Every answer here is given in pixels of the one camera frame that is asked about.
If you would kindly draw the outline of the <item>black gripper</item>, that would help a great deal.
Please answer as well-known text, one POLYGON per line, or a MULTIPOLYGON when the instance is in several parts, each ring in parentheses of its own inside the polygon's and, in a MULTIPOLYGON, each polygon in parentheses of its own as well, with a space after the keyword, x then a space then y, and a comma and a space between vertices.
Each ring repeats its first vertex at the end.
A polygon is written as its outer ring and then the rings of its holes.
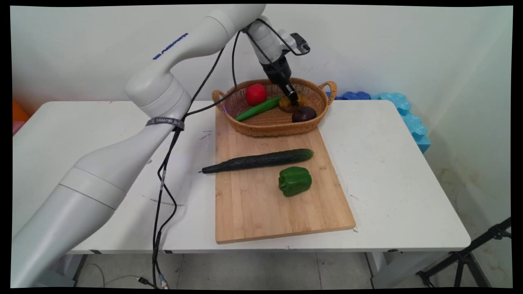
POLYGON ((263 70, 272 84, 282 87, 282 92, 289 98, 292 105, 299 105, 299 95, 289 81, 291 69, 286 56, 280 56, 272 63, 263 64, 263 70))

